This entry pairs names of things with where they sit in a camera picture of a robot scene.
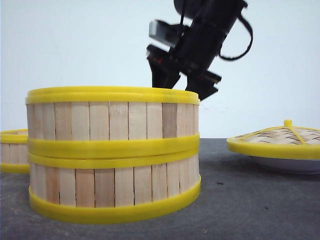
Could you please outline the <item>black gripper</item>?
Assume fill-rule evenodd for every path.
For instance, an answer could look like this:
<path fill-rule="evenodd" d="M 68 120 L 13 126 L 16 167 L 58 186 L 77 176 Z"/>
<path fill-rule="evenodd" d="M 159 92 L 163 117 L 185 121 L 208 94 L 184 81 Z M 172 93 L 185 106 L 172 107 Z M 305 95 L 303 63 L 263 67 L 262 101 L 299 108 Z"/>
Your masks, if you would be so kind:
<path fill-rule="evenodd" d="M 186 91 L 198 94 L 202 101 L 215 94 L 218 75 L 205 73 L 214 58 L 221 53 L 223 42 L 236 20 L 243 24 L 244 0 L 175 0 L 175 10 L 181 18 L 192 20 L 178 44 L 164 51 L 154 45 L 147 47 L 147 59 L 152 73 L 152 87 L 172 89 L 187 76 Z"/>

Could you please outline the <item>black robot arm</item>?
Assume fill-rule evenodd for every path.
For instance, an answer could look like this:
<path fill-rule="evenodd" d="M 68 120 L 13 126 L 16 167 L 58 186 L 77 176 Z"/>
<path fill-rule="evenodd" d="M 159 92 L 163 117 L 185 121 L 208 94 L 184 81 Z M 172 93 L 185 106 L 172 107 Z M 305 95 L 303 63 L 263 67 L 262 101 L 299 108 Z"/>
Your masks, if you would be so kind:
<path fill-rule="evenodd" d="M 227 57 L 221 54 L 223 43 L 239 20 L 250 35 L 251 25 L 242 16 L 248 4 L 244 0 L 175 0 L 175 10 L 180 14 L 178 24 L 153 20 L 149 24 L 149 37 L 167 46 L 169 51 L 148 45 L 147 60 L 152 73 L 152 87 L 171 89 L 180 79 L 187 77 L 186 90 L 198 94 L 202 101 L 217 92 L 214 84 L 221 76 L 208 70 L 215 57 L 235 61 L 240 55 Z"/>

